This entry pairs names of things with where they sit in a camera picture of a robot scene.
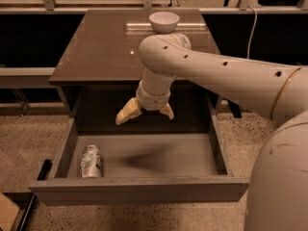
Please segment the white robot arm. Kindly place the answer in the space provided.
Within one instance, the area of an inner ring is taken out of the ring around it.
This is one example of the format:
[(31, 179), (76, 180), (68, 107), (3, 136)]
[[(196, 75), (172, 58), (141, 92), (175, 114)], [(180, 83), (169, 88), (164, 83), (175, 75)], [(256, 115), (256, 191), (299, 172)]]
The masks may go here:
[(183, 34), (147, 37), (139, 56), (143, 77), (116, 123), (143, 110), (172, 116), (176, 77), (226, 99), (233, 116), (247, 109), (276, 122), (252, 170), (244, 231), (308, 231), (308, 66), (197, 52)]

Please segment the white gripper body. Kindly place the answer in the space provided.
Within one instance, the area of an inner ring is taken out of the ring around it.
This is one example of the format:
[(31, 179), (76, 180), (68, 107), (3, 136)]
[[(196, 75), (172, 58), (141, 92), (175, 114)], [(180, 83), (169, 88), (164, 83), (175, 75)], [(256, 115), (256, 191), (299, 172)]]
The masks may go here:
[(136, 98), (140, 105), (147, 111), (163, 109), (167, 105), (169, 97), (170, 91), (166, 94), (151, 94), (143, 87), (142, 82), (139, 82)]

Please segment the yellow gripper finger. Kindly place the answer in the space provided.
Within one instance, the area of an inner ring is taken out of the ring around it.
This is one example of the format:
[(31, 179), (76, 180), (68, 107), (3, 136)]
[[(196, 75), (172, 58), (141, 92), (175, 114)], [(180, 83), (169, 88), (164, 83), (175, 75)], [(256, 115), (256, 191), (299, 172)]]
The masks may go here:
[(141, 115), (141, 106), (136, 97), (131, 98), (115, 117), (117, 125)]
[(173, 110), (168, 103), (166, 103), (166, 105), (160, 109), (160, 113), (167, 116), (169, 119), (174, 119)]

